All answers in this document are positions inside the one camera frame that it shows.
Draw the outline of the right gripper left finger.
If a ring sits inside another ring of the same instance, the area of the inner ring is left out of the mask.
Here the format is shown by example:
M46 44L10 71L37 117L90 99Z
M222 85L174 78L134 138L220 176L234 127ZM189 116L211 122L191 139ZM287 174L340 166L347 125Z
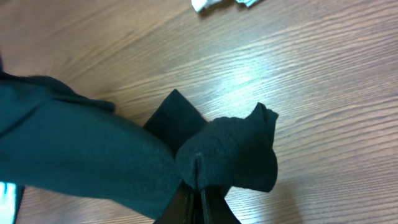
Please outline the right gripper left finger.
M186 183L181 183L154 224L194 224L195 193Z

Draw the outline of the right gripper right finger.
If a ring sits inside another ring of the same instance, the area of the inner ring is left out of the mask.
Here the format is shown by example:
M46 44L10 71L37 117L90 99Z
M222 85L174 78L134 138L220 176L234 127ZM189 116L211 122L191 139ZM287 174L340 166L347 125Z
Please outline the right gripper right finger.
M217 187L201 191L201 204L204 224L241 224Z

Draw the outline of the black t-shirt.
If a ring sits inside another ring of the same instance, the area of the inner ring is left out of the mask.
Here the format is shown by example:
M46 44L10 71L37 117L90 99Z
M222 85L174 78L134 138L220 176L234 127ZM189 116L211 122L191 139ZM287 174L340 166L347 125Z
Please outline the black t-shirt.
M114 104L46 76L1 74L1 180L104 198L158 219L181 183L195 193L231 187L269 192L278 174L278 115L258 103L245 118L206 121L172 91L145 125Z

